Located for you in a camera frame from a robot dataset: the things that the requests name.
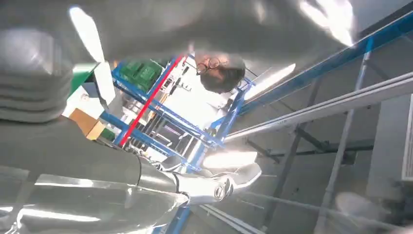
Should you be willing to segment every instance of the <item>vent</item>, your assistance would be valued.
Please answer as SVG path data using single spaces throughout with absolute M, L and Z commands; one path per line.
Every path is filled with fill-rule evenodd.
M 409 118 L 407 122 L 406 144 L 403 156 L 402 180 L 413 181 L 413 101 L 410 96 Z

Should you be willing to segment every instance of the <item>green box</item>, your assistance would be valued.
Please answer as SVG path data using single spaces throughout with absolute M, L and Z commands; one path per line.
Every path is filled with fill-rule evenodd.
M 120 69 L 123 79 L 148 92 L 162 73 L 162 67 L 152 61 L 129 61 Z

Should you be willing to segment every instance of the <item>red metal bar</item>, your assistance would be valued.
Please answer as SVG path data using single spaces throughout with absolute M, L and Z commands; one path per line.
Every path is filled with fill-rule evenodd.
M 141 111 L 139 112 L 138 116 L 136 117 L 136 119 L 133 121 L 133 123 L 131 124 L 131 126 L 129 127 L 128 131 L 126 132 L 126 134 L 123 136 L 122 140 L 119 143 L 119 146 L 123 146 L 126 143 L 126 140 L 128 139 L 128 137 L 131 136 L 132 131 L 135 129 L 135 127 L 137 126 L 140 118 L 143 116 L 143 114 L 145 113 L 145 111 L 147 110 L 147 108 L 149 107 L 150 103 L 152 102 L 152 100 L 155 98 L 156 93 L 158 93 L 158 91 L 161 89 L 162 85 L 164 84 L 165 80 L 167 80 L 167 78 L 169 77 L 170 72 L 178 65 L 179 61 L 181 61 L 182 59 L 182 55 L 180 55 L 176 60 L 175 63 L 170 66 L 170 69 L 168 71 L 166 71 L 166 74 L 164 76 L 164 78 L 161 80 L 161 82 L 158 84 L 158 86 L 155 88 L 155 90 L 152 92 L 151 96 L 149 97 L 149 99 L 145 102 L 145 105 L 142 107 Z

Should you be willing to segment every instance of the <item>gray fabric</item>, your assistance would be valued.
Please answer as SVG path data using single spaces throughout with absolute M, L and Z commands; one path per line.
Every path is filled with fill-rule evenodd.
M 59 117 L 71 88 L 72 64 L 46 33 L 0 32 L 0 119 L 46 122 Z
M 90 180 L 137 184 L 137 156 L 87 140 L 72 120 L 46 123 L 0 120 L 1 165 Z

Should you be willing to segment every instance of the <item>metal rail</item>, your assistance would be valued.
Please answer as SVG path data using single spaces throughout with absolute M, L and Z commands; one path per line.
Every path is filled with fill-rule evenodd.
M 228 135 L 225 142 L 247 136 L 252 133 L 276 130 L 289 125 L 331 116 L 351 109 L 375 104 L 386 99 L 394 98 L 413 92 L 413 72 L 383 81 L 381 83 L 351 92 L 346 95 L 304 108 L 288 115 L 237 131 Z

